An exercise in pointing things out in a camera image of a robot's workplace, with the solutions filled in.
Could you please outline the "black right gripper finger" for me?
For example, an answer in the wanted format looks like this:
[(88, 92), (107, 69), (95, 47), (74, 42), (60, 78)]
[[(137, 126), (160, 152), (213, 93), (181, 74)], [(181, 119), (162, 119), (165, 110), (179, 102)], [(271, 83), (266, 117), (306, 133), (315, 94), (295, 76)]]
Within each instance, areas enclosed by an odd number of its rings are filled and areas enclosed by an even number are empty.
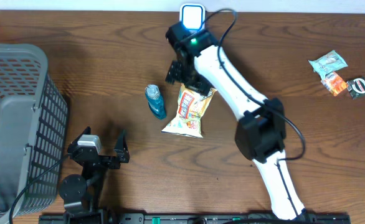
[(212, 85), (207, 80), (190, 80), (185, 84), (185, 87), (207, 96), (212, 88)]
[(173, 60), (166, 74), (165, 81), (170, 84), (174, 84), (175, 82), (181, 83), (182, 73), (183, 73), (182, 63), (177, 60)]

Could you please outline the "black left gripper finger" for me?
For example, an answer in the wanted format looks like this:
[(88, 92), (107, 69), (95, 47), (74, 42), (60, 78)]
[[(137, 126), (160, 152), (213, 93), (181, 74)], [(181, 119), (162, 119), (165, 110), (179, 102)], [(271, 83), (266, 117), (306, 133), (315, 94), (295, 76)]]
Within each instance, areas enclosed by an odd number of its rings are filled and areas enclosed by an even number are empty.
[(75, 150), (75, 148), (78, 146), (78, 140), (84, 135), (84, 134), (91, 134), (91, 127), (87, 126), (83, 132), (76, 138), (74, 139), (68, 146), (67, 152), (69, 154), (72, 154)]
[(126, 142), (126, 131), (123, 130), (117, 138), (114, 151), (121, 163), (129, 163), (130, 153)]

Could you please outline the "orange snack chip bag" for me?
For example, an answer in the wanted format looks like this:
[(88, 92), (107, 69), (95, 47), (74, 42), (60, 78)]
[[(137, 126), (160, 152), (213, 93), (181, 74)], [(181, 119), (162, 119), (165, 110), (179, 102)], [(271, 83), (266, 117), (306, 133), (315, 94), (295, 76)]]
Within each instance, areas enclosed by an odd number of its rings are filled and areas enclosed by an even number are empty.
[(201, 95), (182, 84), (178, 96), (176, 117), (161, 132), (192, 138), (203, 138), (201, 134), (201, 118), (204, 116), (216, 92), (215, 88), (210, 88), (207, 95)]

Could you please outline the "blue water bottle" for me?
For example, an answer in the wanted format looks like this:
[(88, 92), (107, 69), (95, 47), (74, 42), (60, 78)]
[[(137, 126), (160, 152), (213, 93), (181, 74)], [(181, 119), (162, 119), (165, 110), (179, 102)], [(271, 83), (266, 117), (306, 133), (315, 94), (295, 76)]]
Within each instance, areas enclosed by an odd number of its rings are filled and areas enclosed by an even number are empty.
[(164, 119), (166, 117), (166, 110), (164, 107), (164, 100), (157, 85), (149, 84), (145, 88), (145, 96), (148, 100), (148, 106), (151, 112), (158, 118)]

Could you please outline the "white flushable wipes pack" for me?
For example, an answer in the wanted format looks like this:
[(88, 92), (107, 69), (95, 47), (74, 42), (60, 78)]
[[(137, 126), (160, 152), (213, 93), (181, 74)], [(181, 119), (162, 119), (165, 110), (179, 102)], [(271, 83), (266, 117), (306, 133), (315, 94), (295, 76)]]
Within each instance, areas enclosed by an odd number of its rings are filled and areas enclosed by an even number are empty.
[(335, 50), (328, 52), (317, 60), (309, 60), (308, 62), (313, 67), (313, 71), (316, 72), (322, 80), (324, 80), (325, 76), (328, 74), (348, 66), (344, 58)]

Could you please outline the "orange tissue pack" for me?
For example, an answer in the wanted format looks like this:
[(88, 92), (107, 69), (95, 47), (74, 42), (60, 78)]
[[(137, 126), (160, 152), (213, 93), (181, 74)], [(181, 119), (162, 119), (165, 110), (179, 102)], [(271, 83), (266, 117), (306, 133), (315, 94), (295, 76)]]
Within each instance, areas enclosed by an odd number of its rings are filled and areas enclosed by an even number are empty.
[(337, 96), (348, 87), (346, 82), (336, 72), (327, 74), (321, 80), (321, 83), (333, 96)]

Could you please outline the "green round-logo packet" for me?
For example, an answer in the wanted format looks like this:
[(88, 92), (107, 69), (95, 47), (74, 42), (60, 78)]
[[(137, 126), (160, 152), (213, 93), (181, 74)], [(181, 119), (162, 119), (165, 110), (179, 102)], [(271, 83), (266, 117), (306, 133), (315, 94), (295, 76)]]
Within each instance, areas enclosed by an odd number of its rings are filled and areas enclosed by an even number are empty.
[(346, 84), (352, 99), (365, 96), (365, 77), (348, 80)]

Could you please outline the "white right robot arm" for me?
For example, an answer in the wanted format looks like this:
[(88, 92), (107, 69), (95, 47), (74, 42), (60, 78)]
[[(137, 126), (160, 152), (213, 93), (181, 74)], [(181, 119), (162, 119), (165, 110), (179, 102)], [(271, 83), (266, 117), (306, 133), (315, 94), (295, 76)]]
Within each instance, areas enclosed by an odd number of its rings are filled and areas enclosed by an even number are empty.
[(168, 83), (179, 82), (202, 95), (215, 88), (236, 120), (235, 143), (253, 161), (270, 196), (272, 212), (281, 220), (298, 220), (305, 206), (289, 175), (284, 140), (286, 126), (282, 102), (269, 100), (232, 65), (222, 42), (206, 29), (190, 32), (182, 22), (172, 25), (165, 37), (177, 55), (166, 75)]

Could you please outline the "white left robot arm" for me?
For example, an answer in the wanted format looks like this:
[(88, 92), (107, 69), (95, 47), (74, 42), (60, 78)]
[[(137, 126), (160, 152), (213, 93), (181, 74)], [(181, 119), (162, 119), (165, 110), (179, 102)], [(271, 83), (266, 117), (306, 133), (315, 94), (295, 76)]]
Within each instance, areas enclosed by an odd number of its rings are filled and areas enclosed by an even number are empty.
[(82, 173), (68, 175), (60, 184), (64, 223), (118, 223), (111, 210), (99, 207), (99, 200), (107, 171), (117, 170), (130, 160), (126, 131), (117, 137), (114, 156), (101, 155), (101, 150), (101, 140), (89, 126), (68, 146), (71, 160), (82, 166)]

